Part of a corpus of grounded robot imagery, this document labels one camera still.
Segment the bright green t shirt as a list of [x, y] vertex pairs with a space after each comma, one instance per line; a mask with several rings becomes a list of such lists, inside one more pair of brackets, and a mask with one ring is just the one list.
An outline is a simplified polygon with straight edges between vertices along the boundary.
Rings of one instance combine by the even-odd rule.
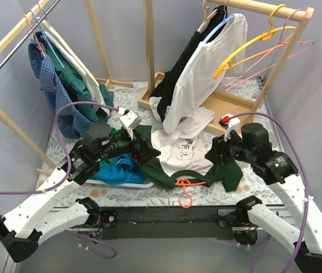
[[127, 138], [125, 130], [112, 128], [110, 136], [110, 142], [107, 148], [105, 148], [106, 158], [104, 159], [104, 162], [102, 162], [103, 164], [115, 164], [118, 157], [123, 155], [123, 148], [121, 146], [122, 142]]

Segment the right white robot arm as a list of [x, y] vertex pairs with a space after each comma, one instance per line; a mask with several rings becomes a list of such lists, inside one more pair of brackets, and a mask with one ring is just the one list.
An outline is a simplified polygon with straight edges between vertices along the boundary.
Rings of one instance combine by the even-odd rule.
[[241, 135], [234, 128], [212, 140], [206, 159], [220, 166], [242, 161], [280, 198], [298, 225], [297, 229], [272, 212], [262, 201], [249, 196], [240, 200], [230, 217], [243, 226], [255, 224], [281, 243], [301, 272], [322, 272], [322, 213], [312, 199], [299, 170], [284, 152], [273, 150], [269, 133], [260, 123], [243, 125]]

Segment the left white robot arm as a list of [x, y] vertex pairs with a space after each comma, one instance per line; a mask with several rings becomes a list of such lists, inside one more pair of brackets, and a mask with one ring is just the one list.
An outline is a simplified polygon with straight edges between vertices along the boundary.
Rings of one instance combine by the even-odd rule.
[[107, 123], [95, 123], [75, 143], [69, 159], [63, 159], [50, 177], [20, 205], [0, 215], [0, 242], [15, 263], [30, 257], [41, 243], [74, 226], [97, 226], [101, 208], [89, 197], [78, 198], [69, 208], [51, 210], [61, 199], [82, 186], [100, 169], [100, 162], [123, 154], [143, 166], [160, 155], [150, 138], [125, 129], [111, 135]]

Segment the yellow hanger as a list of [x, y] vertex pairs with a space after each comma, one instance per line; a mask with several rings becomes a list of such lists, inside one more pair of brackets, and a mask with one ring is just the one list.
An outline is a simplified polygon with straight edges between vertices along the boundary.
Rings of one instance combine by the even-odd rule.
[[267, 50], [264, 50], [260, 53], [256, 53], [250, 57], [245, 57], [244, 59], [240, 60], [240, 61], [237, 61], [235, 63], [232, 62], [232, 60], [235, 58], [235, 57], [238, 57], [241, 53], [244, 53], [245, 52], [245, 49], [258, 42], [258, 41], [262, 41], [262, 42], [265, 42], [269, 39], [271, 39], [276, 32], [279, 32], [279, 31], [282, 31], [283, 30], [283, 27], [278, 27], [278, 28], [274, 28], [274, 23], [273, 23], [273, 16], [275, 15], [275, 13], [280, 10], [282, 7], [286, 7], [285, 4], [280, 4], [278, 5], [276, 8], [274, 8], [272, 10], [272, 12], [270, 13], [269, 15], [269, 29], [266, 31], [266, 32], [263, 32], [262, 34], [254, 37], [253, 39], [249, 40], [248, 42], [246, 42], [245, 44], [243, 44], [242, 46], [240, 46], [238, 49], [236, 49], [229, 57], [227, 57], [221, 64], [220, 66], [217, 68], [217, 70], [215, 71], [213, 77], [214, 79], [216, 79], [222, 72], [225, 72], [225, 71], [228, 71], [232, 68], [235, 68], [257, 56], [260, 56], [261, 54], [264, 54], [267, 52]]

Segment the orange hanger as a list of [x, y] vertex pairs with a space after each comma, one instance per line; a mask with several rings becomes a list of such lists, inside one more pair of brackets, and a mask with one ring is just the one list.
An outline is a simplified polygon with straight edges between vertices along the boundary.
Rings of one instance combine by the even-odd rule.
[[198, 183], [192, 183], [188, 179], [179, 179], [176, 181], [175, 186], [176, 187], [182, 187], [184, 194], [189, 198], [189, 203], [188, 204], [183, 204], [181, 200], [178, 200], [179, 205], [184, 208], [188, 209], [192, 206], [193, 204], [193, 198], [192, 195], [187, 191], [188, 187], [194, 187], [194, 186], [199, 186], [199, 185], [206, 185], [207, 183], [205, 181], [198, 182]]

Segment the teal blue t shirt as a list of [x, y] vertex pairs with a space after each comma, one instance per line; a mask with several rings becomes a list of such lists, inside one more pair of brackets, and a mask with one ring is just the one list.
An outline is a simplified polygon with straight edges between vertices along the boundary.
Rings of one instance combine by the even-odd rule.
[[128, 154], [118, 157], [115, 164], [103, 164], [100, 162], [100, 169], [94, 174], [96, 180], [109, 184], [135, 183], [143, 184], [145, 175]]

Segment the white plastic basket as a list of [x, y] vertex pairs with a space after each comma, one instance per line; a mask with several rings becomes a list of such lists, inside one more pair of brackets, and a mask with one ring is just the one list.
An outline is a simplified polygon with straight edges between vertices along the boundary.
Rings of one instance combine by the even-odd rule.
[[143, 184], [135, 184], [135, 183], [121, 183], [121, 184], [109, 184], [105, 183], [101, 180], [93, 180], [93, 179], [88, 179], [86, 181], [87, 184], [92, 184], [92, 185], [105, 185], [105, 186], [112, 186], [112, 187], [124, 187], [124, 188], [150, 188], [154, 185], [153, 182], [145, 182]]

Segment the dark green t shirt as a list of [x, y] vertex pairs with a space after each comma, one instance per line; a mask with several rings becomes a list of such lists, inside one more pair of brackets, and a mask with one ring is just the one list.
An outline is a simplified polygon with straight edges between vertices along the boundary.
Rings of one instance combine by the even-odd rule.
[[213, 111], [200, 107], [196, 115], [186, 118], [170, 134], [164, 130], [152, 132], [152, 126], [139, 125], [137, 131], [160, 151], [159, 156], [141, 167], [147, 179], [168, 189], [175, 188], [181, 178], [194, 184], [204, 182], [206, 187], [220, 181], [227, 192], [235, 191], [243, 177], [238, 164], [217, 166], [205, 158], [205, 151], [195, 147], [199, 135], [214, 117]]

